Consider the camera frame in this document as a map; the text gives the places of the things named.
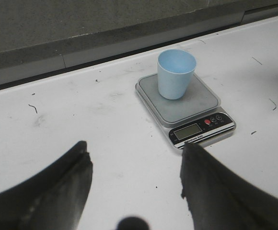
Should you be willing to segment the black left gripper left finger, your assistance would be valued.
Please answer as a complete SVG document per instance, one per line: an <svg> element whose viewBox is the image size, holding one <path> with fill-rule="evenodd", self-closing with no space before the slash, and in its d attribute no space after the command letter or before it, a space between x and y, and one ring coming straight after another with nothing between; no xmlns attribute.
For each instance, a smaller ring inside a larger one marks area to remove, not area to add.
<svg viewBox="0 0 278 230"><path fill-rule="evenodd" d="M0 230L75 230L92 184L80 141L44 170L0 193Z"/></svg>

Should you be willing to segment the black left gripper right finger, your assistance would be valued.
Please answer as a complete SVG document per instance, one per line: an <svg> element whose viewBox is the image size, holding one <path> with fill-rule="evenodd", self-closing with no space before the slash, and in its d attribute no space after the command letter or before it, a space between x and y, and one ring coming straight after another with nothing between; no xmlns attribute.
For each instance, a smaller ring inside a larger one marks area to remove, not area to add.
<svg viewBox="0 0 278 230"><path fill-rule="evenodd" d="M278 199L236 175L200 145L186 143L180 171L196 230L278 230Z"/></svg>

